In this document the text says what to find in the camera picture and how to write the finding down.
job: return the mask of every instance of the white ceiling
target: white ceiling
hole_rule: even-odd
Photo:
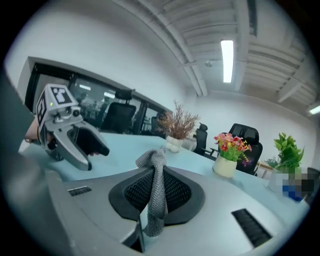
[[[167,44],[199,96],[237,92],[305,114],[320,93],[318,70],[303,37],[272,1],[256,0],[255,11],[249,11],[247,0],[113,1]],[[222,39],[235,45],[230,84],[223,83]]]

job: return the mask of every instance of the flower pot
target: flower pot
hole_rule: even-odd
[[[177,153],[181,149],[181,145],[184,142],[183,139],[176,139],[171,136],[166,137],[166,148],[173,153]]]
[[[294,192],[295,185],[295,173],[289,173],[288,170],[272,170],[272,174],[268,183],[268,187],[272,191],[282,193],[292,190]]]
[[[268,187],[274,192],[282,193],[282,186],[286,180],[288,180],[288,173],[282,173],[277,169],[273,169]]]
[[[227,160],[219,155],[214,161],[213,171],[225,178],[232,178],[236,172],[237,162]]]

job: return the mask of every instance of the black vent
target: black vent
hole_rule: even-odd
[[[129,203],[141,213],[150,201],[154,171],[138,179],[124,190],[124,196]]]
[[[166,171],[163,172],[165,199],[168,213],[184,205],[191,197],[191,189]]]
[[[258,247],[272,238],[246,209],[236,210],[231,213],[254,247]]]
[[[74,196],[78,196],[84,193],[87,193],[89,191],[91,191],[92,189],[90,187],[87,186],[82,186],[82,187],[77,187],[77,188],[72,188],[72,189],[68,189],[68,192],[70,193],[70,195],[72,197]]]

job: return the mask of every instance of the red flower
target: red flower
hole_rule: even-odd
[[[224,151],[224,152],[226,152],[226,151],[228,150],[228,147],[227,147],[226,145],[222,145],[222,146],[221,146],[221,150]]]

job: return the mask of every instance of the fluorescent light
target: fluorescent light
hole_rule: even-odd
[[[114,99],[115,98],[115,95],[114,94],[112,94],[112,93],[109,93],[109,92],[104,92],[104,94],[103,94],[104,96],[106,96],[106,97],[109,97],[109,98],[112,98],[112,99]]]
[[[234,42],[232,40],[222,40],[223,59],[223,82],[231,83],[232,71],[234,68]]]
[[[313,109],[310,109],[309,112],[310,112],[312,115],[320,113],[320,105],[314,107]]]
[[[86,90],[88,90],[88,91],[91,90],[91,87],[85,86],[85,85],[83,85],[83,84],[80,84],[79,87],[82,88],[82,89],[86,89]]]

